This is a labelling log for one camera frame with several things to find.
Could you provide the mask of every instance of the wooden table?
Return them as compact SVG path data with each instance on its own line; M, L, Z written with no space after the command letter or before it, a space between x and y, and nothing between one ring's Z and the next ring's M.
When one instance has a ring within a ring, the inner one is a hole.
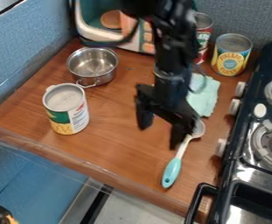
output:
M51 85L73 82L67 57L82 45L74 39L0 106L0 140L83 172L107 185L185 214L198 183L215 183L220 161L213 155L220 137L233 124L228 107L238 81L246 81L251 66L236 78L219 76L209 63L202 68L221 82L213 115L204 119L206 134L190 144L178 181L169 190L160 185L164 167L174 157L169 150L171 126L156 117L145 131L136 126L136 83L152 84L153 57L117 50L119 67L108 85L86 90L90 124L72 136L52 131L42 96ZM210 206L204 203L200 211Z

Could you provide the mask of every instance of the stainless steel bowl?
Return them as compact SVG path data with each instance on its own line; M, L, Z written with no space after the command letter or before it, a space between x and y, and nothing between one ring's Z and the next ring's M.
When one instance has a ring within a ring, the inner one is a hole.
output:
M115 78L117 54L106 48L84 47L67 59L67 67L83 88L100 86Z

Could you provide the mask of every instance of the can label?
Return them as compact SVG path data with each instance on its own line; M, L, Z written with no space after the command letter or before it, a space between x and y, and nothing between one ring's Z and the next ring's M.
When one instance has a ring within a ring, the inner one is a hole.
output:
M207 48L208 41L212 36L213 28L205 29L205 30L197 30L197 40L200 43L199 50L203 50Z
M196 64L201 64L206 60L208 42L212 36L213 28L197 30L197 41L200 44L198 57L194 60Z
M86 101L83 101L79 107L65 112L56 112L48 108L46 112L52 129L61 135L75 134L83 130L89 122Z
M250 53L251 50L227 52L215 46L212 60L213 70L225 76L240 74L247 66Z
M208 51L208 48L205 48L203 50L199 50L198 57L194 60L194 62L196 64L201 64L204 61L206 61L207 51Z

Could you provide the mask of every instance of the spoon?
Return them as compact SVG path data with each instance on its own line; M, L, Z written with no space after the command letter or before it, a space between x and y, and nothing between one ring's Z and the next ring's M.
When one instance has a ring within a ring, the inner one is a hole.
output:
M186 148L189 142L194 138L200 138L206 133L206 126L201 120L196 121L196 127L194 129L194 133L191 135L187 135L185 140L180 144L178 148L178 152L176 156L167 164L164 175L162 185L163 188L168 188L174 184L181 170L182 158L186 152Z

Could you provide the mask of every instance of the red can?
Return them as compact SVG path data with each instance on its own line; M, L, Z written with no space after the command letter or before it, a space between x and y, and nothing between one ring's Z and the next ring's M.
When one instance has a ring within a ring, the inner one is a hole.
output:
M194 60L196 64L201 64L206 60L208 42L213 34L213 20L202 12L195 12L197 26L197 40L200 43L199 56Z

